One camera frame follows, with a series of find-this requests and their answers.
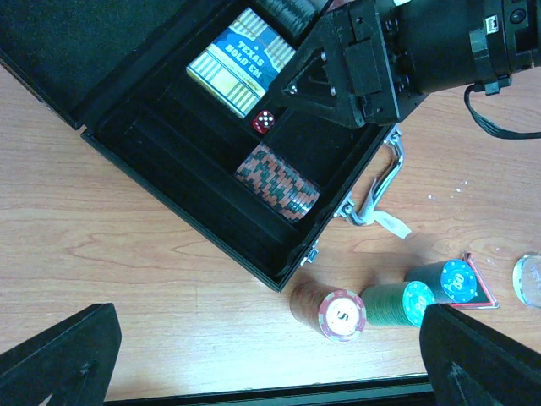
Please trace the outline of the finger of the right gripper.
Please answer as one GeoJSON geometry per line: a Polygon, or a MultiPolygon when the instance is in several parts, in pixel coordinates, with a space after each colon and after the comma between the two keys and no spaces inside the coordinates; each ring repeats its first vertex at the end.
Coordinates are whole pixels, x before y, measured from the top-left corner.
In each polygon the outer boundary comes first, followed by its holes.
{"type": "Polygon", "coordinates": [[[270,84],[272,101],[349,129],[363,127],[341,35],[351,33],[346,9],[322,14],[270,84]]]}

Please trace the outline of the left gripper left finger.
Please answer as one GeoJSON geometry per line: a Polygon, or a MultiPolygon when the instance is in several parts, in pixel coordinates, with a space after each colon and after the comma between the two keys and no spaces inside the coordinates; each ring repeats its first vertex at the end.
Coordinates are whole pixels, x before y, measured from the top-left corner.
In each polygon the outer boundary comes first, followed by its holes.
{"type": "Polygon", "coordinates": [[[1,354],[1,404],[104,404],[121,341],[114,305],[90,305],[1,354]]]}

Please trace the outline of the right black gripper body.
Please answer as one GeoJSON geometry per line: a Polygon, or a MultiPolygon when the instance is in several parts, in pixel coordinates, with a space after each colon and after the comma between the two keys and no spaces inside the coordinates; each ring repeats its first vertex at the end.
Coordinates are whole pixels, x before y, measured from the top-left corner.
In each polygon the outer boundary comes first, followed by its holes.
{"type": "Polygon", "coordinates": [[[346,5],[352,37],[344,58],[359,127],[404,121],[427,97],[414,84],[402,8],[393,1],[352,1],[346,5]]]}

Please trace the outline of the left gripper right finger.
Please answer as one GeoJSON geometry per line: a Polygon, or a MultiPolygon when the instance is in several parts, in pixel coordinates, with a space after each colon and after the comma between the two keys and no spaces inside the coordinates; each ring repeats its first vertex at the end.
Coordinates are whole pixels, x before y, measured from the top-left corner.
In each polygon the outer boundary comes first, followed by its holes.
{"type": "Polygon", "coordinates": [[[540,353],[447,304],[426,308],[419,345],[438,405],[540,404],[540,353]]]}

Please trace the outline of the black triangular dealer badge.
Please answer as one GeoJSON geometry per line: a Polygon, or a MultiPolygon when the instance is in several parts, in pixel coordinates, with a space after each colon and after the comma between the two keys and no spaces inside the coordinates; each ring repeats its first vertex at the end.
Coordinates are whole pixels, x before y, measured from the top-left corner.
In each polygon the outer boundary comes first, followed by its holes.
{"type": "Polygon", "coordinates": [[[477,280],[477,292],[474,297],[466,303],[455,303],[451,304],[451,307],[460,310],[490,310],[490,309],[499,309],[500,304],[489,285],[487,284],[481,269],[474,260],[473,254],[471,252],[464,251],[462,253],[462,259],[473,269],[477,280]]]}

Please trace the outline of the dark blue poker chip stack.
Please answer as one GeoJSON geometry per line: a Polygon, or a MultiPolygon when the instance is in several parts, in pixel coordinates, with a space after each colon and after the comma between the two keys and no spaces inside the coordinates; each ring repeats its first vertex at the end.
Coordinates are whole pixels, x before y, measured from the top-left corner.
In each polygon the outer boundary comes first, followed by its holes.
{"type": "Polygon", "coordinates": [[[293,44],[302,40],[327,4],[328,1],[319,0],[249,1],[254,11],[293,44]]]}

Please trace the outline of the red die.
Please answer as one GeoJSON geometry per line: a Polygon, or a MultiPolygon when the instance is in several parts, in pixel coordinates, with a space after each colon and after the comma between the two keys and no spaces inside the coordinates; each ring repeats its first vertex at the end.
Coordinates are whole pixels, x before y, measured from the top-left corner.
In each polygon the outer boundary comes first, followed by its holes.
{"type": "Polygon", "coordinates": [[[275,125],[275,123],[276,119],[270,111],[261,110],[255,115],[252,121],[252,126],[257,133],[266,134],[275,125]]]}

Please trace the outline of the blue yellow card deck box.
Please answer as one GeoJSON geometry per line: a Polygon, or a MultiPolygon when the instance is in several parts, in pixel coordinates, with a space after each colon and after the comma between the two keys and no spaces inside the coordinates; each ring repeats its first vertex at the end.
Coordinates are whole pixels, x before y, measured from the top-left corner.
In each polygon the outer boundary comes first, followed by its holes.
{"type": "Polygon", "coordinates": [[[186,71],[234,114],[245,118],[294,54],[273,28],[246,8],[186,71]]]}

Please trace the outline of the clear round dealer button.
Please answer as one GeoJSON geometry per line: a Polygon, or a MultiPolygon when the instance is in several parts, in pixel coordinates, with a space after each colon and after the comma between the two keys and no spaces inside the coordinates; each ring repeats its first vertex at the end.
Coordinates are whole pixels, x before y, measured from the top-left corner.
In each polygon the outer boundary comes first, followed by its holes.
{"type": "Polygon", "coordinates": [[[512,283],[516,296],[526,306],[540,308],[540,254],[528,252],[514,265],[512,283]]]}

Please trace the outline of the black poker set case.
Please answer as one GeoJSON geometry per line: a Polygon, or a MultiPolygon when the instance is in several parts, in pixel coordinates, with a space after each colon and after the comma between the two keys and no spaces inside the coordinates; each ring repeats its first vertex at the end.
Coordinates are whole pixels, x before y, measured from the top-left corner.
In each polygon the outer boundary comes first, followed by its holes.
{"type": "Polygon", "coordinates": [[[1,63],[104,157],[275,291],[283,290],[389,129],[343,128],[265,97],[259,134],[187,73],[244,10],[288,43],[305,1],[4,1],[1,63]],[[235,171],[265,144],[320,191],[291,222],[235,171]]]}

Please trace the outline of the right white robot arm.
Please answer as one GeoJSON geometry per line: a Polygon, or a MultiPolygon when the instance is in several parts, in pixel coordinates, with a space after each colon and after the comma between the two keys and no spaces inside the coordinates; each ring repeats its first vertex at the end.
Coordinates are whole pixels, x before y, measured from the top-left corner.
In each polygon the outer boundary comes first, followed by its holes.
{"type": "Polygon", "coordinates": [[[537,1],[351,1],[317,19],[270,95],[347,128],[387,126],[431,93],[492,96],[539,64],[537,1]]]}

